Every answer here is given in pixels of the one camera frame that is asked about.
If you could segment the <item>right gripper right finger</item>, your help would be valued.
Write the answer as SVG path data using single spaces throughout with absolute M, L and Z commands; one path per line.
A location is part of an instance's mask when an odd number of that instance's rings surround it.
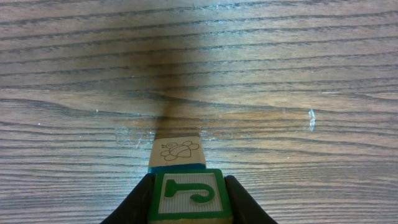
M 224 178 L 233 212 L 233 224 L 277 224 L 233 175 Z

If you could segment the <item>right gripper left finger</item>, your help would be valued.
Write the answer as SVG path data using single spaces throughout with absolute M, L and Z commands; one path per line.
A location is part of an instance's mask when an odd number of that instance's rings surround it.
M 155 175 L 146 174 L 121 204 L 100 224 L 147 224 Z

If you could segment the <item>wooden block airplane drawing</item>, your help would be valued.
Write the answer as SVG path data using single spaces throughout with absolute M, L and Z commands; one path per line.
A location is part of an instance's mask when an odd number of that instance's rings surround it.
M 224 176 L 219 169 L 156 174 L 148 223 L 232 224 L 233 221 Z

